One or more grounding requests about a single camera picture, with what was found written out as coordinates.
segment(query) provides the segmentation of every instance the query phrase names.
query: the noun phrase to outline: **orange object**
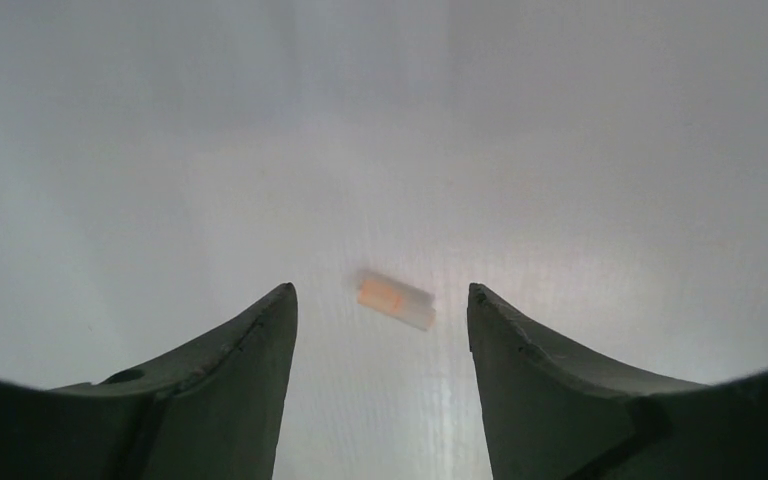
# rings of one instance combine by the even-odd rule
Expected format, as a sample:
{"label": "orange object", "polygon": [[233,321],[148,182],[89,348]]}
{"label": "orange object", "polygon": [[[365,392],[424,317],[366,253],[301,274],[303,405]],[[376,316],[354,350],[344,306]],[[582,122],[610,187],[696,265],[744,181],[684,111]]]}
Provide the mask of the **orange object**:
{"label": "orange object", "polygon": [[383,275],[366,272],[357,301],[421,330],[428,330],[434,323],[434,297]]}

